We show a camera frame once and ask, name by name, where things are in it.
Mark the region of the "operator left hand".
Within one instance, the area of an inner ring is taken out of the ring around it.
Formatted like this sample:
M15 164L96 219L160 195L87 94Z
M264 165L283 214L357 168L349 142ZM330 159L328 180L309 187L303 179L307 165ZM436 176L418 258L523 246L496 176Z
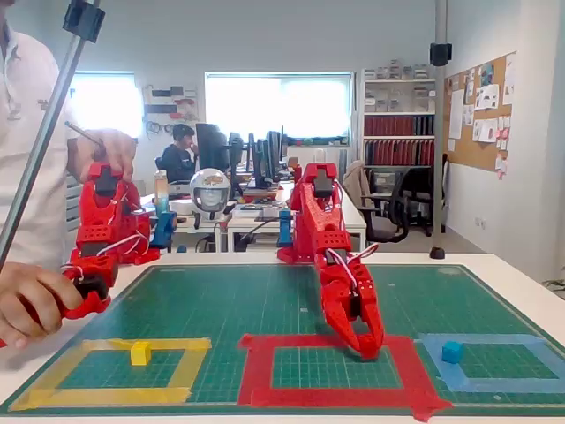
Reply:
M96 142L85 136L77 140L77 167L81 182L87 180L93 162L108 163L112 170L122 173L125 181L132 181L136 141L116 129L87 131Z

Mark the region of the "operator right hand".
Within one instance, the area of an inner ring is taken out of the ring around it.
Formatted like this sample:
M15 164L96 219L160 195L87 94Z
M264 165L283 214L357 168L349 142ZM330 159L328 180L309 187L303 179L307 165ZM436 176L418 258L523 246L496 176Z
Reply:
M31 341L59 331L60 307L75 309L82 296L59 272L19 262L1 270L1 340L24 348Z

